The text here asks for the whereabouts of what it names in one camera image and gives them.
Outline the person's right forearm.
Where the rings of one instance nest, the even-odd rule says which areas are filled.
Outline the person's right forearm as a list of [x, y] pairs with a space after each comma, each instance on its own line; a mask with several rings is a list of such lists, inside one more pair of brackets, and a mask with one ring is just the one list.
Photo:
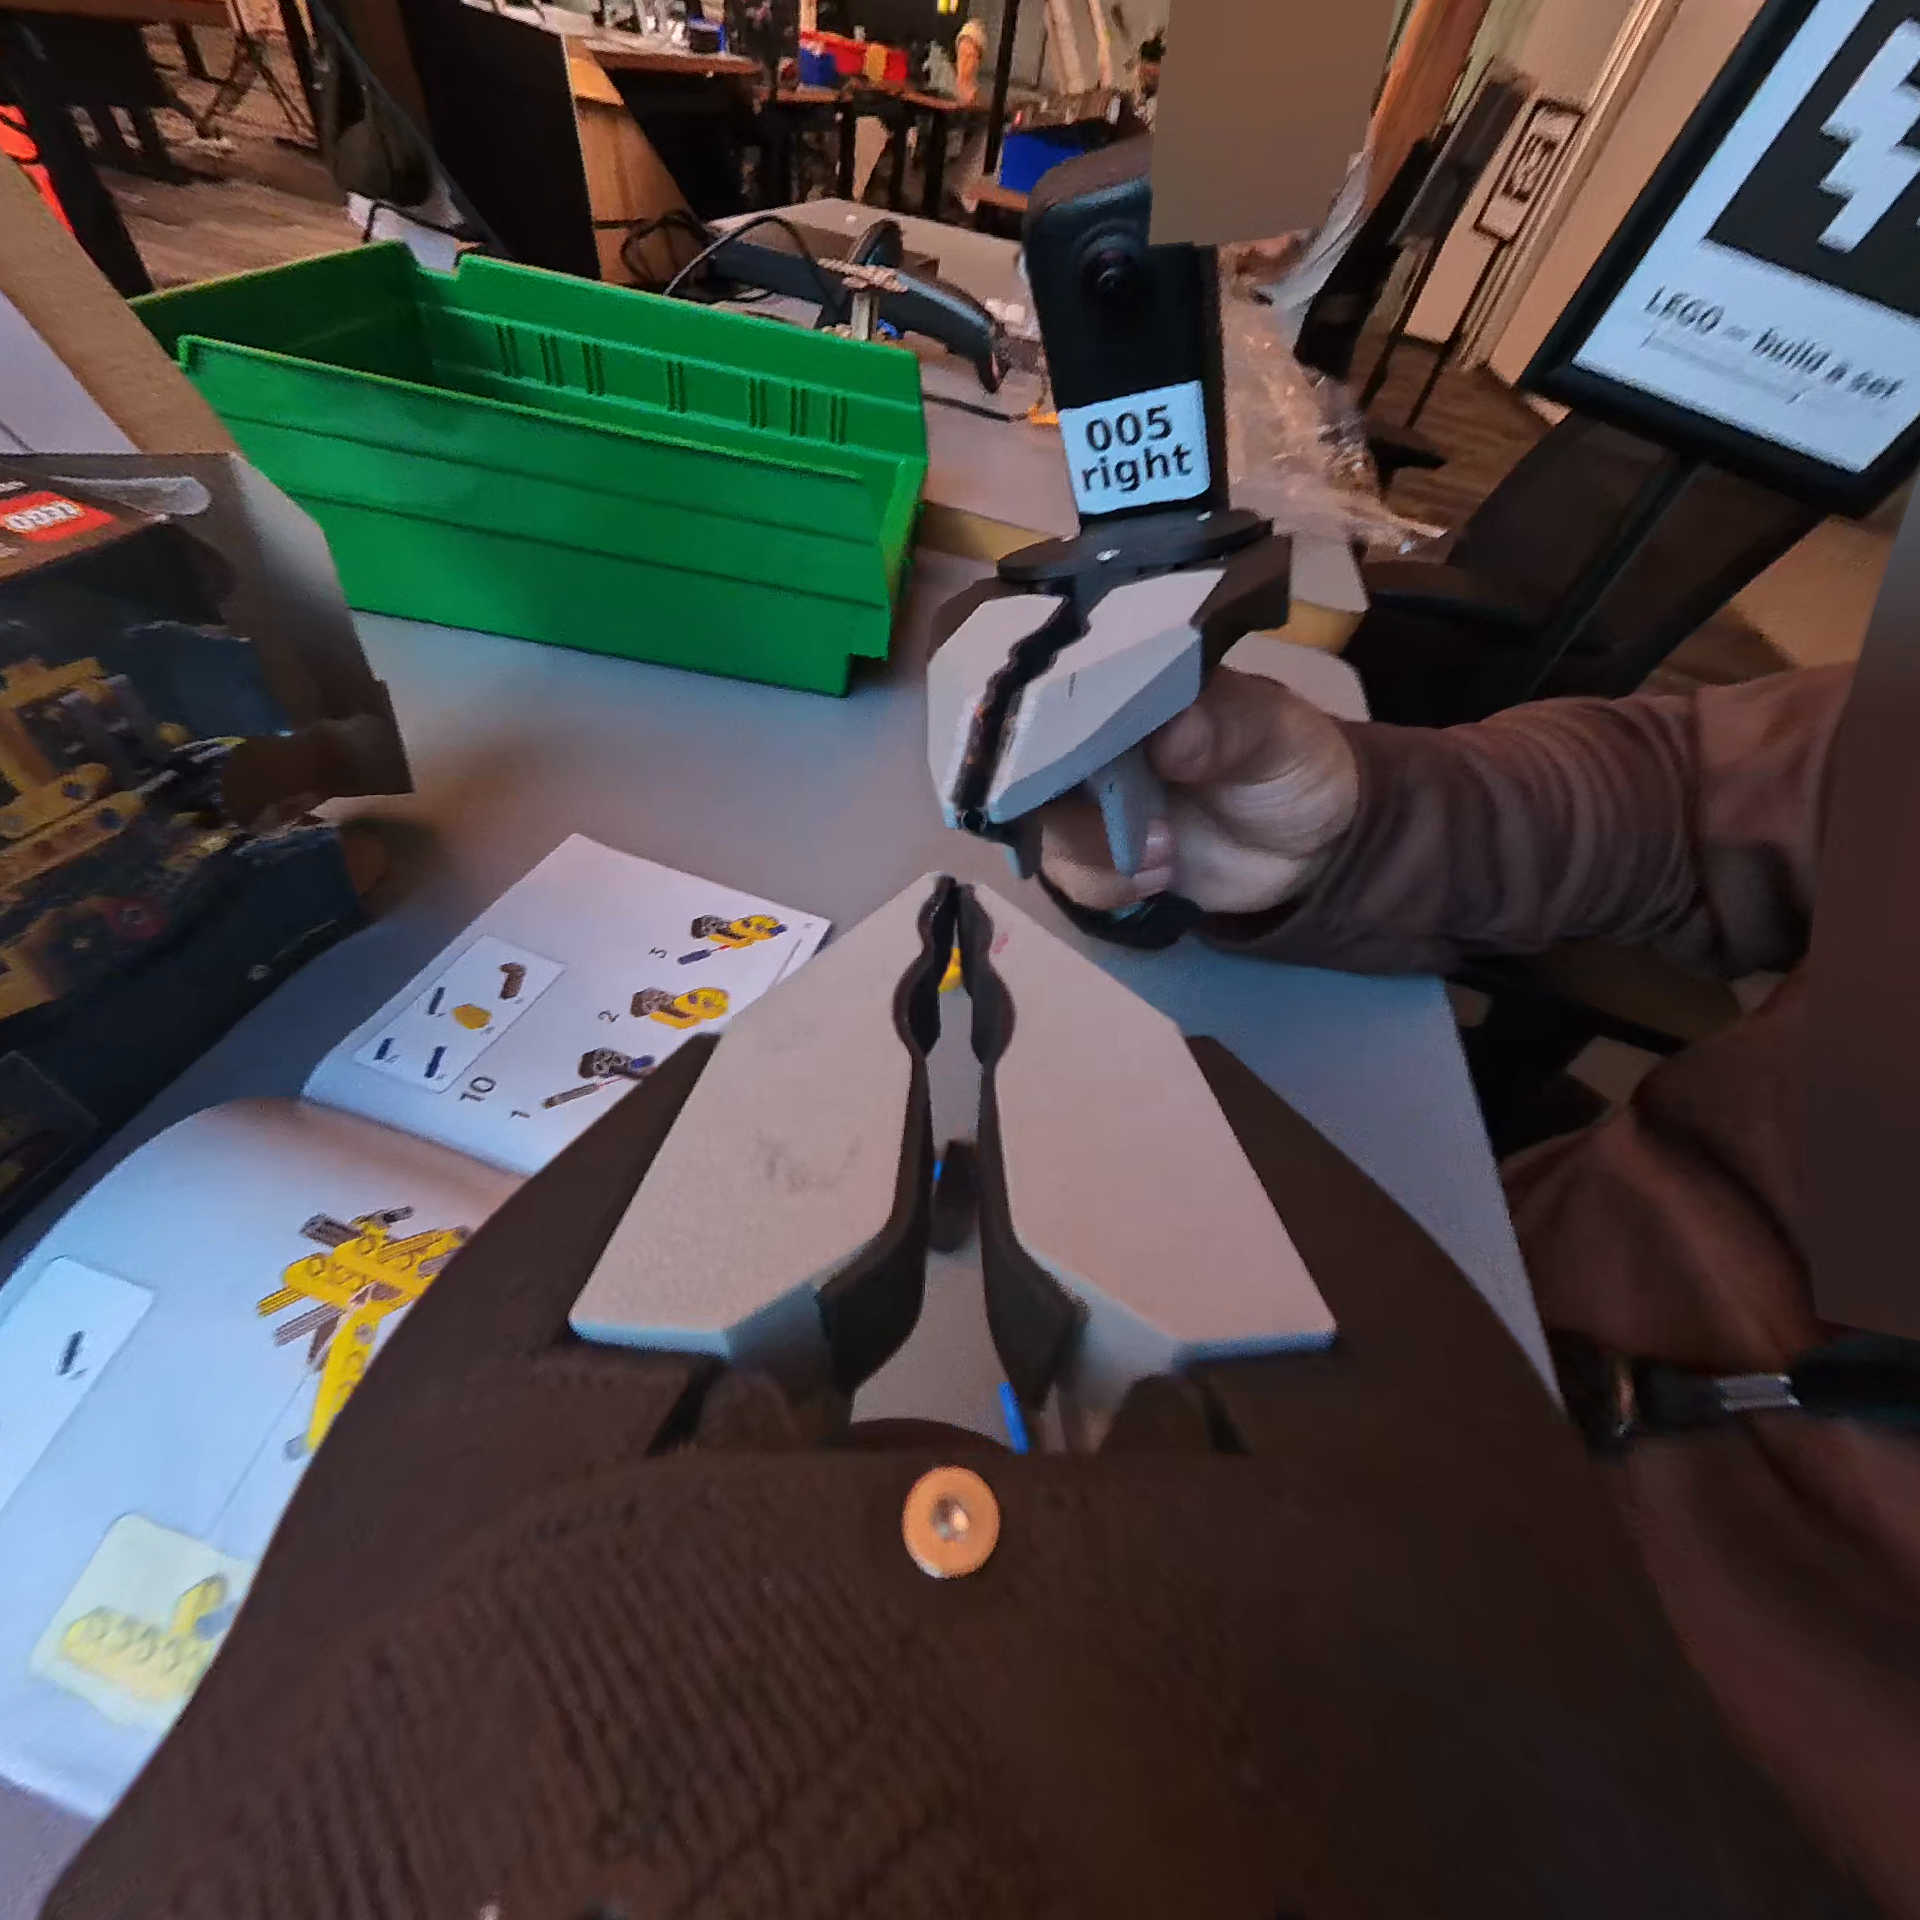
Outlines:
[[1561, 944], [1652, 948], [1722, 981], [1792, 972], [1854, 677], [1829, 663], [1445, 730], [1342, 725], [1350, 828], [1294, 900], [1201, 930], [1358, 973]]

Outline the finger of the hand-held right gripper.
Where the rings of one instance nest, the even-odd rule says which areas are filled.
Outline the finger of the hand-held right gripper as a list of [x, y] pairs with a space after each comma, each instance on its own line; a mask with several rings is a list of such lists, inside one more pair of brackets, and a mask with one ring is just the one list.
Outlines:
[[1013, 708], [987, 819], [1020, 819], [1091, 779], [1189, 706], [1201, 685], [1199, 607], [1219, 573], [1159, 573], [1105, 590]]
[[923, 673], [923, 762], [948, 828], [1016, 838], [989, 819], [989, 791], [1020, 696], [1057, 658], [1078, 620], [1064, 593], [965, 588], [932, 621]]

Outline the black framed sign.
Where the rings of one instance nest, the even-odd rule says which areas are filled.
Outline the black framed sign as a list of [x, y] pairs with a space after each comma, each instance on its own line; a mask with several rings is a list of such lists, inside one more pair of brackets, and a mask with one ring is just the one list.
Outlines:
[[1772, 2], [1518, 376], [1868, 516], [1918, 455], [1918, 6]]

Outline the person's brown clothed torso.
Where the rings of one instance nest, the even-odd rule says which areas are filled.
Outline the person's brown clothed torso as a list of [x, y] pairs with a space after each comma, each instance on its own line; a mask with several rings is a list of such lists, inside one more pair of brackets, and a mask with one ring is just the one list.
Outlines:
[[[1831, 1336], [1802, 1246], [1804, 976], [1506, 1161], [1547, 1332], [1693, 1376]], [[1883, 1916], [1918, 1895], [1916, 1433], [1766, 1410], [1598, 1472], [1739, 1744]]]

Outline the lego instruction booklet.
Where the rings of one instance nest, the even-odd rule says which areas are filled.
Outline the lego instruction booklet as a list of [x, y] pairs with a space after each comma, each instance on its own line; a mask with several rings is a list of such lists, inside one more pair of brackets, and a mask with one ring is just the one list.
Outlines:
[[45, 1231], [2, 1329], [6, 1783], [117, 1802], [425, 1288], [827, 928], [574, 833], [299, 1093], [184, 1115]]

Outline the black chair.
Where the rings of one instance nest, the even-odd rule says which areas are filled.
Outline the black chair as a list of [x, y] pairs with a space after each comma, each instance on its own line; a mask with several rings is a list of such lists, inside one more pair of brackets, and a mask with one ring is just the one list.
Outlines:
[[1362, 566], [1366, 611], [1342, 658], [1368, 715], [1397, 728], [1614, 700], [1818, 522], [1787, 492], [1571, 414], [1441, 557]]

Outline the clear plastic wrap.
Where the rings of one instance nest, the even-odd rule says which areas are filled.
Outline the clear plastic wrap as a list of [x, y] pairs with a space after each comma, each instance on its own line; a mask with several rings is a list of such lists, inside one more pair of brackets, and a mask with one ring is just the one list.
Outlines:
[[1342, 540], [1362, 554], [1408, 557], [1439, 529], [1383, 495], [1352, 393], [1307, 369], [1278, 286], [1289, 254], [1241, 243], [1219, 256], [1219, 335], [1229, 497], [1286, 534]]

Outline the black belt with buckle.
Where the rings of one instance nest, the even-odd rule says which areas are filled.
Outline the black belt with buckle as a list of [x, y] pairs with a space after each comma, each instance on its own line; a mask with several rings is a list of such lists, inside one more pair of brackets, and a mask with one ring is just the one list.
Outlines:
[[1695, 1369], [1547, 1332], [1557, 1393], [1590, 1451], [1619, 1458], [1650, 1437], [1731, 1428], [1770, 1413], [1916, 1432], [1918, 1342], [1850, 1332], [1786, 1365]]

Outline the small framed wall picture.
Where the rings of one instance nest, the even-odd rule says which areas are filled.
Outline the small framed wall picture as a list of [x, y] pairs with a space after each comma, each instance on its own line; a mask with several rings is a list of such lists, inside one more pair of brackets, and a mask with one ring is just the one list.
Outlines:
[[1524, 110], [1504, 148], [1485, 198], [1477, 204], [1474, 231], [1495, 245], [1512, 245], [1542, 209], [1547, 189], [1571, 152], [1586, 107], [1540, 95]]

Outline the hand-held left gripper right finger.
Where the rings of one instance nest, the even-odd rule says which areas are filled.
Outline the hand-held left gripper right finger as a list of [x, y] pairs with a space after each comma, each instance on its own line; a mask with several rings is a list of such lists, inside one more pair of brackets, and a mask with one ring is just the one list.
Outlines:
[[956, 891], [978, 1257], [1025, 1410], [1096, 1443], [1143, 1380], [1326, 1352], [1336, 1317], [1180, 1026], [1007, 898]]

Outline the person's right hand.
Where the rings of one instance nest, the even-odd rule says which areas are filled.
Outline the person's right hand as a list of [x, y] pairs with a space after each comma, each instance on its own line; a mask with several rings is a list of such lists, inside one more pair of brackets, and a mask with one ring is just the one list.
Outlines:
[[1177, 898], [1205, 913], [1262, 913], [1302, 894], [1358, 817], [1348, 734], [1267, 675], [1216, 668], [1143, 752], [1161, 805], [1133, 873], [1113, 866], [1086, 794], [1040, 811], [1038, 876], [1071, 905], [1117, 913]]

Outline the green plastic bin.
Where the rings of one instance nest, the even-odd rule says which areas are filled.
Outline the green plastic bin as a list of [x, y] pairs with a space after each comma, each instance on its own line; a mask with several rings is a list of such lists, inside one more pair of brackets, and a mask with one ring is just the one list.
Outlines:
[[402, 242], [139, 295], [354, 611], [841, 697], [890, 656], [918, 359]]

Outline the black handheld tool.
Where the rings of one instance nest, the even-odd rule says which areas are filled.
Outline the black handheld tool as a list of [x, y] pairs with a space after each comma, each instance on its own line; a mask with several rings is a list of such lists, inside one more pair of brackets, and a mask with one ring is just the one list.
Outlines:
[[1009, 372], [1002, 322], [926, 256], [910, 254], [890, 216], [845, 234], [782, 211], [756, 211], [716, 228], [688, 271], [731, 298], [760, 294], [803, 310], [818, 331], [862, 341], [932, 341], [965, 365], [987, 395], [1000, 391]]

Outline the blue storage bin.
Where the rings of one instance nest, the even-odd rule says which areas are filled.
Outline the blue storage bin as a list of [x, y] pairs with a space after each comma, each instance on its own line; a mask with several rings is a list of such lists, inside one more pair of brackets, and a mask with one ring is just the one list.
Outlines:
[[1028, 195], [1053, 168], [1097, 152], [1112, 137], [1113, 127], [1104, 119], [1007, 126], [1002, 133], [992, 177], [996, 186]]

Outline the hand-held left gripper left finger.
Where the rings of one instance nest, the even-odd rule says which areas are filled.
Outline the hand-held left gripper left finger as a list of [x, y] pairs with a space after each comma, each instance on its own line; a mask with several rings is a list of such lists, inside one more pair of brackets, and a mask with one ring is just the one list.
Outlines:
[[921, 876], [725, 1023], [570, 1308], [577, 1337], [790, 1393], [852, 1393], [899, 1352], [956, 908], [952, 876]]

